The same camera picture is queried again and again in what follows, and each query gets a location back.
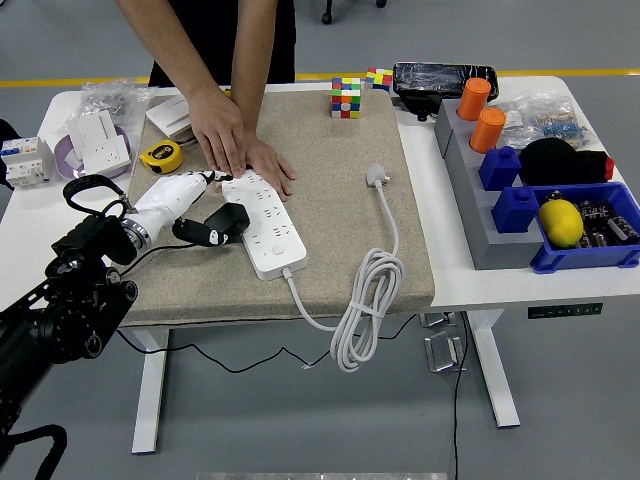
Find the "person's right hand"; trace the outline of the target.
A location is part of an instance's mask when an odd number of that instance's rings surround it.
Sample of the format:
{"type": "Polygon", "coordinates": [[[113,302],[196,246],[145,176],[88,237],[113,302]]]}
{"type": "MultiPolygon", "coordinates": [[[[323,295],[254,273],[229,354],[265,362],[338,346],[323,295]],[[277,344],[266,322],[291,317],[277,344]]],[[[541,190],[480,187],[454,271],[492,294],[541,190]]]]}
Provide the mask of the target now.
{"type": "Polygon", "coordinates": [[[209,167],[240,177],[246,162],[238,107],[216,85],[186,95],[186,99],[193,133],[209,167]]]}

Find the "person's left hand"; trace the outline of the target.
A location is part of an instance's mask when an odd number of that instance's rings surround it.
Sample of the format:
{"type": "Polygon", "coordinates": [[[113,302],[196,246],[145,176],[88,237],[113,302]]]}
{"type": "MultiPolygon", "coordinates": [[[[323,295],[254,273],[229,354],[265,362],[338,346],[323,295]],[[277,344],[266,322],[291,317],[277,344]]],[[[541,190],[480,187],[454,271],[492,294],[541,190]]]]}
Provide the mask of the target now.
{"type": "Polygon", "coordinates": [[[256,134],[246,134],[244,142],[246,166],[260,174],[285,202],[293,194],[290,183],[295,180],[295,173],[291,165],[256,134]]]}

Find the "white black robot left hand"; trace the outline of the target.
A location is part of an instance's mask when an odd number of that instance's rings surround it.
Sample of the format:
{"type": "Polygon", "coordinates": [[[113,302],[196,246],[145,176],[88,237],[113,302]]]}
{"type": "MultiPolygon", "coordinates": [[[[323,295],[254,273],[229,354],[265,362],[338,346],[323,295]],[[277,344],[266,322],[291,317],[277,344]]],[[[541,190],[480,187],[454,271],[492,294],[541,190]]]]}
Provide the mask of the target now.
{"type": "Polygon", "coordinates": [[[215,170],[164,176],[123,216],[121,225],[137,250],[148,250],[162,228],[173,226],[209,184],[233,179],[232,175],[215,170]]]}

